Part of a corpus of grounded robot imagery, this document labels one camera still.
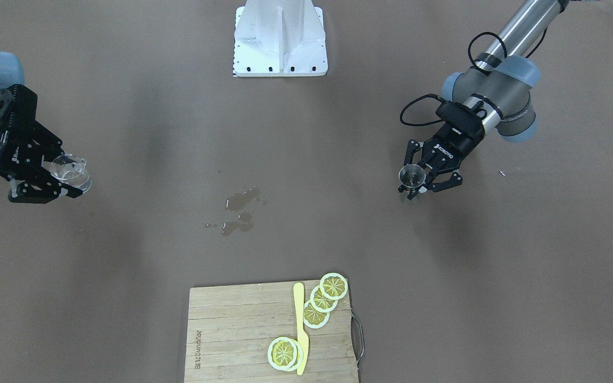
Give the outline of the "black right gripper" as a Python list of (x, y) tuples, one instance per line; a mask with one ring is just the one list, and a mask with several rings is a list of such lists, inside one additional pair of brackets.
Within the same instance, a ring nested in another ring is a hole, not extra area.
[(46, 204), (84, 191), (46, 176), (42, 165), (65, 155), (63, 142), (36, 121), (37, 95), (22, 84), (0, 89), (0, 177), (10, 203)]

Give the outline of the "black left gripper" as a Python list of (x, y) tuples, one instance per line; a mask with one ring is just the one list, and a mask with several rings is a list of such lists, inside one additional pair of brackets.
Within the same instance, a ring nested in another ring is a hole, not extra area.
[[(442, 192), (462, 185), (460, 174), (462, 161), (484, 139), (485, 130), (482, 123), (465, 123), (454, 126), (443, 124), (437, 133), (426, 141), (408, 140), (403, 165), (413, 164), (414, 155), (424, 146), (424, 170), (428, 177), (424, 187), (434, 193)], [(451, 173), (448, 179), (436, 182), (429, 176)]]

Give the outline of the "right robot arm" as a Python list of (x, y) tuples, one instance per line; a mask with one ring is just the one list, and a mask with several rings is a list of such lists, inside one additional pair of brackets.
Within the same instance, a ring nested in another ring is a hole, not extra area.
[(36, 119), (37, 94), (24, 84), (14, 53), (0, 50), (0, 177), (11, 203), (78, 198), (92, 186), (87, 162), (66, 154), (61, 139)]

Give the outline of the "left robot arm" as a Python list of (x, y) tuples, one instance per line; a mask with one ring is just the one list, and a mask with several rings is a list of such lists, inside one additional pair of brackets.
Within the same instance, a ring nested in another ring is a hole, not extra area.
[(440, 128), (428, 140), (408, 141), (399, 171), (400, 193), (413, 199), (461, 185), (462, 161), (492, 131), (513, 143), (535, 134), (531, 89), (541, 73), (530, 56), (567, 5), (567, 1), (524, 2), (500, 32), (487, 32), (492, 43), (479, 55), (468, 56), (466, 72), (448, 76), (440, 95), (420, 97), (440, 103), (435, 112)]

